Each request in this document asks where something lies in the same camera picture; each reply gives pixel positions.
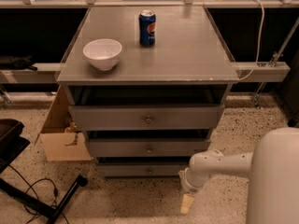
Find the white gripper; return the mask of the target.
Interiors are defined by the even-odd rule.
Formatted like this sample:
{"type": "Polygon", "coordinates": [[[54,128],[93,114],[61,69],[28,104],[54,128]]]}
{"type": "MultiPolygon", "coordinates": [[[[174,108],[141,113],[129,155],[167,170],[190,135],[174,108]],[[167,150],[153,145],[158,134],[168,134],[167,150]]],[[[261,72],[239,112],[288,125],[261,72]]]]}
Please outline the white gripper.
{"type": "Polygon", "coordinates": [[[192,208],[194,202],[193,194],[198,193],[203,188],[208,181],[208,177],[206,175],[197,175],[190,168],[179,171],[178,175],[182,188],[187,192],[182,196],[180,207],[180,213],[186,215],[192,208]]]}

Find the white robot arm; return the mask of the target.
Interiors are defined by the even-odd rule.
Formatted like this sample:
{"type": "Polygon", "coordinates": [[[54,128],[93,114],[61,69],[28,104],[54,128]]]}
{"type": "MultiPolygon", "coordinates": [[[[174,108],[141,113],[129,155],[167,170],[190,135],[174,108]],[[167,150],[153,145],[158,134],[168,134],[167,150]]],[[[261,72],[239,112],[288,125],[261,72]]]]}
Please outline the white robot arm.
{"type": "Polygon", "coordinates": [[[225,156],[209,150],[192,155],[189,166],[179,172],[185,190],[182,214],[189,212],[194,194],[214,175],[249,181],[246,224],[298,224],[298,128],[278,128],[265,134],[249,153],[225,156]]]}

